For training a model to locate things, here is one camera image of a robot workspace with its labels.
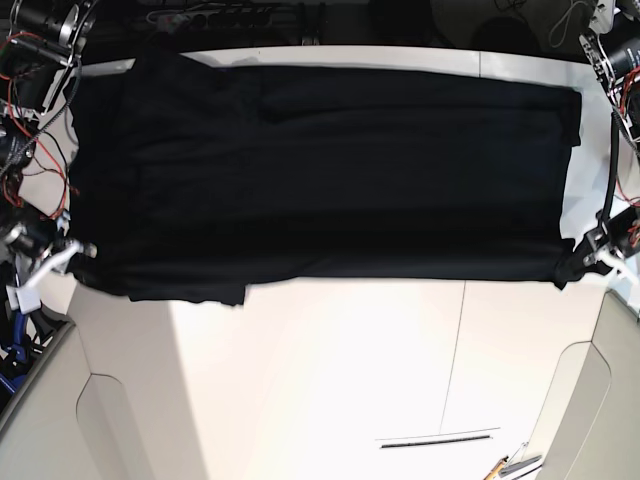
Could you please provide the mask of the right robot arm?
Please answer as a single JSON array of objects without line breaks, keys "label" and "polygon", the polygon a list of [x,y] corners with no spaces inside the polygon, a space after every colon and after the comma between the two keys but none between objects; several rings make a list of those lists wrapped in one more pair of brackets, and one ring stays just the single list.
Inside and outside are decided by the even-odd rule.
[{"label": "right robot arm", "polygon": [[[64,267],[68,240],[68,164],[41,141],[69,110],[79,90],[81,56],[95,22],[94,1],[15,1],[1,23],[1,270],[11,287]],[[26,170],[39,165],[62,182],[57,206],[44,213],[20,189]]]}]

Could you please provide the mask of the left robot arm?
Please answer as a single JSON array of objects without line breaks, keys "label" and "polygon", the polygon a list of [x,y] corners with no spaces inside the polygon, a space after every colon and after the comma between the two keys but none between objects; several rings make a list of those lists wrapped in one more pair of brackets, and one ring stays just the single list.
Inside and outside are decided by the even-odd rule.
[{"label": "left robot arm", "polygon": [[590,10],[579,43],[611,107],[607,187],[596,226],[559,266],[558,279],[577,281],[588,273],[613,274],[639,285],[627,261],[639,254],[639,198],[623,191],[620,142],[639,157],[639,3],[584,1]]}]

